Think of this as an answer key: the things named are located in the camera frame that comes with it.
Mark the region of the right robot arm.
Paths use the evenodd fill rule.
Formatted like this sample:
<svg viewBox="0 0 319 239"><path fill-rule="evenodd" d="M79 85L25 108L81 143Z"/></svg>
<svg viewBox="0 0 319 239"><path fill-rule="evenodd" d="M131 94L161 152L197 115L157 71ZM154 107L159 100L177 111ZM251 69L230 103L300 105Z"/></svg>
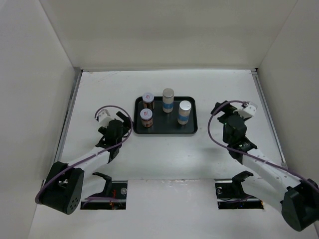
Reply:
<svg viewBox="0 0 319 239"><path fill-rule="evenodd" d="M223 113L218 121L223 125L222 143L230 156L248 168L235 175L225 197L237 204L244 197L252 196L276 209L285 222L301 232L319 220L319 187L312 179L290 171L269 160L246 136L245 122L252 118L257 106L240 101L241 108L233 101L216 103L211 115Z"/></svg>

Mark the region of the brown sauce jar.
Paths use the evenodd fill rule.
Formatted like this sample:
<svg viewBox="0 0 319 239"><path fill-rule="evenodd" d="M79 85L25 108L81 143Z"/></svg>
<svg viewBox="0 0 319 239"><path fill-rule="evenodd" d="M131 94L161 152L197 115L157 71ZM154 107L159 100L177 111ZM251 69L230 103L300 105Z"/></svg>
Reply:
<svg viewBox="0 0 319 239"><path fill-rule="evenodd" d="M153 111L150 109L142 109L140 112L142 126L151 127L153 125Z"/></svg>
<svg viewBox="0 0 319 239"><path fill-rule="evenodd" d="M143 94L142 96L142 100L143 100L143 106L145 109L150 109L150 110L154 110L155 108L155 97L152 93L150 92L146 92Z"/></svg>

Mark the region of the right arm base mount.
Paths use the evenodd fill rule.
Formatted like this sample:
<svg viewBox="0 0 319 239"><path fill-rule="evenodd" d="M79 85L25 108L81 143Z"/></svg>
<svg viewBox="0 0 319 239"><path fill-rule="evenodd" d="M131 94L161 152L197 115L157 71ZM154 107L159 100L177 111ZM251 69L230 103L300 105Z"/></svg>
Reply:
<svg viewBox="0 0 319 239"><path fill-rule="evenodd" d="M243 171L231 179L216 179L215 194L217 206L220 210L264 209L263 202L249 194L242 188L242 182L254 174Z"/></svg>

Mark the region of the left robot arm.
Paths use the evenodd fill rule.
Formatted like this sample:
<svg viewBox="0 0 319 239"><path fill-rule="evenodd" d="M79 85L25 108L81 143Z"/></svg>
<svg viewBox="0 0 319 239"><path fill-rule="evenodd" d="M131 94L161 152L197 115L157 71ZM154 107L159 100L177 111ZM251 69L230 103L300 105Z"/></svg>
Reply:
<svg viewBox="0 0 319 239"><path fill-rule="evenodd" d="M35 197L44 205L66 215L81 210L124 210L127 205L127 181L114 181L100 172L119 154L123 142L132 133L130 116L116 113L113 119L107 110L96 116L101 139L87 154L69 163L55 162L44 185Z"/></svg>

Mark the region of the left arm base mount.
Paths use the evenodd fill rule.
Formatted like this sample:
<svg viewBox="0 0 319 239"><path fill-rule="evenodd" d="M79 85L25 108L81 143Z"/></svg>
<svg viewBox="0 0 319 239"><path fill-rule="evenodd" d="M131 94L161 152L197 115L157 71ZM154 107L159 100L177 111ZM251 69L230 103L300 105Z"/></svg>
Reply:
<svg viewBox="0 0 319 239"><path fill-rule="evenodd" d="M85 180L81 210L125 210L128 181L113 180L112 177L94 172Z"/></svg>

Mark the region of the blue-label shaker bottle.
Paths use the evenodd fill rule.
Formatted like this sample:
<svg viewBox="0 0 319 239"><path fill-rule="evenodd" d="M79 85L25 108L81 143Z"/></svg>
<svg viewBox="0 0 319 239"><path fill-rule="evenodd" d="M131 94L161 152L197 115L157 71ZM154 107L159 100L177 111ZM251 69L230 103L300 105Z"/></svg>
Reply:
<svg viewBox="0 0 319 239"><path fill-rule="evenodd" d="M162 109L165 113L170 113L173 110L174 91L171 88L166 88L162 92Z"/></svg>
<svg viewBox="0 0 319 239"><path fill-rule="evenodd" d="M191 111L191 103L189 101L181 101L178 109L177 121L180 125L188 123L189 115Z"/></svg>

